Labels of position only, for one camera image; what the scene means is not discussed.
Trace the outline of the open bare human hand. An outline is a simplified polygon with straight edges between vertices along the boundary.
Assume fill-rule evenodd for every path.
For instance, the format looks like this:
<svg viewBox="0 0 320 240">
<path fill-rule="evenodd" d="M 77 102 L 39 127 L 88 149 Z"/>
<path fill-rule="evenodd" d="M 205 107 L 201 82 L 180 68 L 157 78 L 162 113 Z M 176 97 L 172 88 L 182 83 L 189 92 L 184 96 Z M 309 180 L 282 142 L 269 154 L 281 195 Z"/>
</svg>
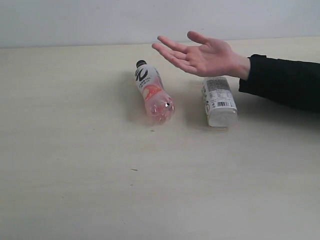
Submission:
<svg viewBox="0 0 320 240">
<path fill-rule="evenodd" d="M 230 76 L 248 79 L 250 60 L 235 53 L 227 42 L 195 31 L 189 31 L 187 37 L 198 45 L 187 46 L 160 35 L 157 37 L 159 43 L 153 43 L 152 48 L 172 65 L 188 74 L 199 77 Z"/>
</svg>

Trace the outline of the black sleeved forearm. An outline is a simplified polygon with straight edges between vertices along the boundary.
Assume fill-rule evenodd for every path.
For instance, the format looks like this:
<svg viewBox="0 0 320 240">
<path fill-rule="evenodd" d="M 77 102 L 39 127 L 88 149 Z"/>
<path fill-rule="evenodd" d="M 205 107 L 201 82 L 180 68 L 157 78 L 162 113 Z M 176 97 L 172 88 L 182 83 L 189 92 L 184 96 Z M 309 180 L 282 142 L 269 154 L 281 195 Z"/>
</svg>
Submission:
<svg viewBox="0 0 320 240">
<path fill-rule="evenodd" d="M 249 60 L 249 75 L 247 80 L 239 80 L 239 92 L 298 110 L 320 112 L 319 63 L 258 54 L 250 56 Z"/>
</svg>

